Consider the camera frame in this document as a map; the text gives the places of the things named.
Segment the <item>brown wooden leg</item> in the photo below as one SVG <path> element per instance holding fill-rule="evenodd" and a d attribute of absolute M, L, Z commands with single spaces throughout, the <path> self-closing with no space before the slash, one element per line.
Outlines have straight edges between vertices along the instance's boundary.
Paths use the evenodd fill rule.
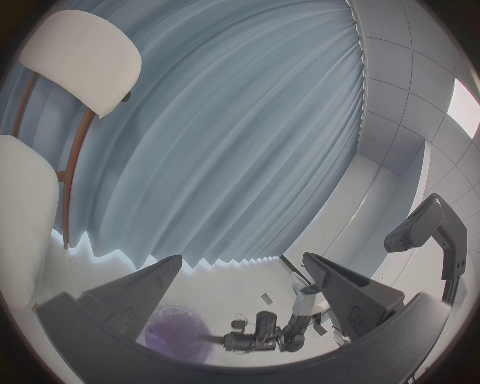
<path fill-rule="evenodd" d="M 13 123 L 13 131 L 12 136 L 18 137 L 18 127 L 20 126 L 20 120 L 22 118 L 22 114 L 24 112 L 25 104 L 27 103 L 28 96 L 30 95 L 30 91 L 35 84 L 35 80 L 38 77 L 38 73 L 33 72 L 32 77 L 28 80 L 27 87 L 25 88 L 24 94 L 22 96 L 22 100 L 20 100 L 20 105 L 18 106 L 17 116 L 15 116 L 15 122 Z"/>
<path fill-rule="evenodd" d="M 64 181 L 63 208 L 62 208 L 63 209 L 62 235 L 63 235 L 63 247 L 65 249 L 68 248 L 68 210 L 70 207 L 70 192 L 72 190 L 73 173 L 75 172 L 75 166 L 77 164 L 80 148 L 82 148 L 85 135 L 88 131 L 88 127 L 90 126 L 90 123 L 94 115 L 95 113 L 93 113 L 93 111 L 90 108 L 87 108 L 87 110 L 84 113 L 84 116 L 82 117 L 82 121 L 78 126 L 77 134 L 75 135 L 75 138 L 73 140 L 72 149 L 70 150 L 70 156 L 68 158 L 67 170 L 65 171 L 65 174 L 63 174 L 62 172 L 57 172 L 57 176 L 59 177 L 59 182 L 60 182 L 59 173 L 62 174 L 61 175 L 61 177 L 63 178 L 62 181 Z"/>

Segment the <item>blue curtain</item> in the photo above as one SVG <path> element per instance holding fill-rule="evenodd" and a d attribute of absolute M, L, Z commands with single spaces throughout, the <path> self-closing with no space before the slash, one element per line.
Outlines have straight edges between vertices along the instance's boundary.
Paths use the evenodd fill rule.
<path fill-rule="evenodd" d="M 71 246 L 120 249 L 139 267 L 180 253 L 190 266 L 281 255 L 354 156 L 363 64 L 344 0 L 81 0 L 142 55 L 132 97 L 94 118 L 75 171 Z M 30 77 L 0 93 L 11 133 Z M 66 168 L 85 110 L 40 78 L 19 138 Z M 61 232 L 61 205 L 55 228 Z"/>

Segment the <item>white floor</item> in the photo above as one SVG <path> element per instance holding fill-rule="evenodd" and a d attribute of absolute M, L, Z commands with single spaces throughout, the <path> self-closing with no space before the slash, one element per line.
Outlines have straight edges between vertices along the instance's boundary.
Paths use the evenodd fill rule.
<path fill-rule="evenodd" d="M 149 258 L 144 267 L 154 262 L 153 258 Z M 61 236 L 53 232 L 37 302 L 41 304 L 62 291 L 79 297 L 88 289 L 134 271 L 133 264 L 121 252 L 95 258 L 86 235 L 78 247 L 65 250 Z M 277 325 L 283 327 L 290 319 L 296 297 L 289 273 L 290 270 L 276 257 L 240 264 L 217 262 L 213 266 L 201 261 L 193 270 L 184 263 L 161 302 L 176 302 L 194 309 L 214 335 L 230 332 L 231 321 L 243 315 L 252 324 L 246 332 L 252 333 L 255 315 L 259 311 L 275 313 Z M 273 300 L 270 306 L 261 298 L 264 293 Z M 14 309 L 11 312 L 27 340 L 56 375 L 67 384 L 81 383 L 48 340 L 35 313 Z M 294 353 L 280 353 L 277 349 L 238 355 L 216 346 L 212 364 L 234 367 L 280 365 L 309 359 L 337 348 L 331 329 L 320 337 L 311 325 L 305 339 L 304 347 Z"/>

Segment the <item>ceiling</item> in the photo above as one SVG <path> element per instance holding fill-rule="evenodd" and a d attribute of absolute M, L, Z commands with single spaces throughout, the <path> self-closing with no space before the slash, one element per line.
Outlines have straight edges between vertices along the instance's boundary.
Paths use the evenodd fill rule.
<path fill-rule="evenodd" d="M 461 48 L 415 0 L 350 3 L 368 67 L 359 153 L 400 175 L 423 141 L 431 142 L 425 194 L 441 195 L 462 219 L 480 273 L 480 134 L 471 140 L 446 114 L 455 78 L 480 102 Z"/>

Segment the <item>trash bag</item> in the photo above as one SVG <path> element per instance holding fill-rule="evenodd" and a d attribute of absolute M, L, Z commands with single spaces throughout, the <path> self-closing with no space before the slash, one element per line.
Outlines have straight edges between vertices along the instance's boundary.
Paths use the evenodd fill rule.
<path fill-rule="evenodd" d="M 211 335 L 211 332 L 195 310 L 174 302 L 161 303 L 137 342 L 162 355 L 210 364 L 214 345 L 200 340 L 199 335 Z"/>

